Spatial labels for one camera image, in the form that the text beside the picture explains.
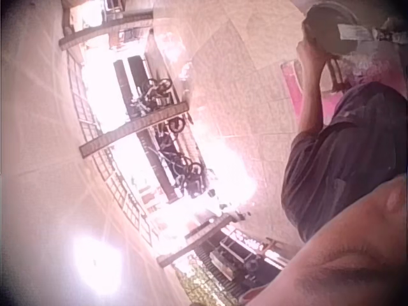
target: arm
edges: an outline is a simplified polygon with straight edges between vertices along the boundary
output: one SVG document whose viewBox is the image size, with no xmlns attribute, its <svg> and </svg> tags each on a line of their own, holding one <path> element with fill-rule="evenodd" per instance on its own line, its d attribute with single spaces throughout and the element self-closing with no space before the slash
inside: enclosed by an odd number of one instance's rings
<svg viewBox="0 0 408 306">
<path fill-rule="evenodd" d="M 306 132 L 315 135 L 323 129 L 320 79 L 330 55 L 312 37 L 307 24 L 303 23 L 302 29 L 303 41 L 297 48 L 303 73 L 303 106 L 300 114 L 299 133 Z"/>
</svg>

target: person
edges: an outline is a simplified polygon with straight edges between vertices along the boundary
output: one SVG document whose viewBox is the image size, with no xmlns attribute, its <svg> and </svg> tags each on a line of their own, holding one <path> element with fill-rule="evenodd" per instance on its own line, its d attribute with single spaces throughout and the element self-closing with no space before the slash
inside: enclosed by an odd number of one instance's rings
<svg viewBox="0 0 408 306">
<path fill-rule="evenodd" d="M 331 55 L 306 24 L 303 34 L 303 110 L 282 207 L 305 245 L 248 305 L 408 305 L 407 101 L 361 85 L 323 127 L 319 83 Z"/>
</svg>

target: skin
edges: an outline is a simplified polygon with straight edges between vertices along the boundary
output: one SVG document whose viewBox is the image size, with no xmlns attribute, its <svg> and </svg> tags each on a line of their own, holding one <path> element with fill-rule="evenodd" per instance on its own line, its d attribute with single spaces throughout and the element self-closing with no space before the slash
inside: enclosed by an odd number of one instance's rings
<svg viewBox="0 0 408 306">
<path fill-rule="evenodd" d="M 303 25 L 304 102 L 299 132 L 323 128 L 319 82 L 330 58 Z M 407 177 L 380 185 L 310 239 L 250 306 L 392 305 L 407 275 Z"/>
</svg>

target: hand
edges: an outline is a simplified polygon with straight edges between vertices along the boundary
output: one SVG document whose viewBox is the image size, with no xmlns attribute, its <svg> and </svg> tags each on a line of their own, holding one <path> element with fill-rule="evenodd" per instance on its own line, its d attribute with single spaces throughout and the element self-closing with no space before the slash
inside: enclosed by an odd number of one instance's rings
<svg viewBox="0 0 408 306">
<path fill-rule="evenodd" d="M 310 26 L 302 23 L 303 40 L 299 42 L 296 51 L 302 64 L 303 73 L 309 77 L 319 77 L 328 60 L 333 55 L 323 49 L 313 36 Z"/>
</svg>

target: dark shirt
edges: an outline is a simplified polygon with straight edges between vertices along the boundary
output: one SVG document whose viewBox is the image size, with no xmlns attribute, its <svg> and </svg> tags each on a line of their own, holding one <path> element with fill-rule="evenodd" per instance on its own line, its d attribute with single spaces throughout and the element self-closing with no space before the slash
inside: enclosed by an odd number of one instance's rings
<svg viewBox="0 0 408 306">
<path fill-rule="evenodd" d="M 407 100 L 373 82 L 351 89 L 329 126 L 293 141 L 282 207 L 304 242 L 378 185 L 407 170 Z"/>
</svg>

